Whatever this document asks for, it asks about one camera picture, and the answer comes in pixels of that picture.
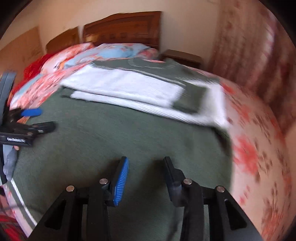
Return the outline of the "grey gloved left hand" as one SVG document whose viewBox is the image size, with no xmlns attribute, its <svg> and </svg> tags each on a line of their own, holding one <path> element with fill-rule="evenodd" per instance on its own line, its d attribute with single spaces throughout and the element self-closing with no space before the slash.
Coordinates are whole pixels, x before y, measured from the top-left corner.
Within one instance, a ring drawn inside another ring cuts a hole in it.
<svg viewBox="0 0 296 241">
<path fill-rule="evenodd" d="M 14 146 L 3 145 L 3 155 L 4 155 L 4 167 L 3 172 L 6 179 L 10 181 L 13 177 L 13 173 L 16 167 L 16 162 L 18 160 L 18 151 Z"/>
</svg>

